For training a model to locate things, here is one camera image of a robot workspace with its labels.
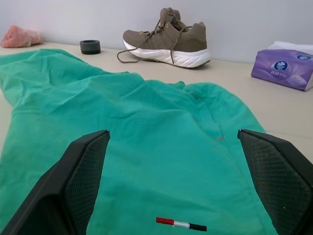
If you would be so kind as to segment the purple tissue pack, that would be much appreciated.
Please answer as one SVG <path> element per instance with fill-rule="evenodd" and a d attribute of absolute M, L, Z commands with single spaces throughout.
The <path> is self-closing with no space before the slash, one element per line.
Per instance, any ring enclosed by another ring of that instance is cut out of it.
<path fill-rule="evenodd" d="M 275 41 L 257 53 L 251 76 L 289 88 L 313 88 L 313 45 Z"/>

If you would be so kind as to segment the teal green shorts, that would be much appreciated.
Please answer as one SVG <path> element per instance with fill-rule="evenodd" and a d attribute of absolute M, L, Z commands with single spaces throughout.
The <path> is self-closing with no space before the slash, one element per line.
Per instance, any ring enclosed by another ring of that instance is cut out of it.
<path fill-rule="evenodd" d="M 109 130 L 87 235 L 277 235 L 237 133 L 262 131 L 212 83 L 111 73 L 64 50 L 0 56 L 12 106 L 0 156 L 0 231 L 79 137 Z"/>

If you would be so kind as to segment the pink towel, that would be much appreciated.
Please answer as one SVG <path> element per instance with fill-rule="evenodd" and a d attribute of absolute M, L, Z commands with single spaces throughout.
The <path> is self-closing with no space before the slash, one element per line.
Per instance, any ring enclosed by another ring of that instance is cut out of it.
<path fill-rule="evenodd" d="M 44 40 L 39 32 L 12 25 L 5 33 L 0 45 L 3 48 L 19 48 L 30 47 L 43 42 Z"/>

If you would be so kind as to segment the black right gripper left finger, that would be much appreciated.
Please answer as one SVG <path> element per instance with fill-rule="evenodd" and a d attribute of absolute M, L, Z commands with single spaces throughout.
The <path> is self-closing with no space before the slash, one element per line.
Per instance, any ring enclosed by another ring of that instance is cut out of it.
<path fill-rule="evenodd" d="M 37 181 L 0 235 L 86 235 L 110 133 L 73 141 Z"/>

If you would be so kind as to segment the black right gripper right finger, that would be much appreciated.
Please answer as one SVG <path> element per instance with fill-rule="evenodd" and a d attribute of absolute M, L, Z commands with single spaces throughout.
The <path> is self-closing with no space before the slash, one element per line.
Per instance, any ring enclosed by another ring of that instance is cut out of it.
<path fill-rule="evenodd" d="M 237 138 L 278 235 L 313 235 L 313 164 L 273 135 L 242 129 Z"/>

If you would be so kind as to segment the brown sneaker with white sole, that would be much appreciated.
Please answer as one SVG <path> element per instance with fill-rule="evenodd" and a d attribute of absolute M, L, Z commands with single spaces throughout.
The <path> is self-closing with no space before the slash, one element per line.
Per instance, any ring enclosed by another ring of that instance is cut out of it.
<path fill-rule="evenodd" d="M 123 34 L 124 51 L 117 59 L 124 64 L 152 61 L 179 68 L 195 69 L 211 60 L 203 22 L 186 26 L 180 12 L 163 8 L 153 31 L 127 30 Z"/>

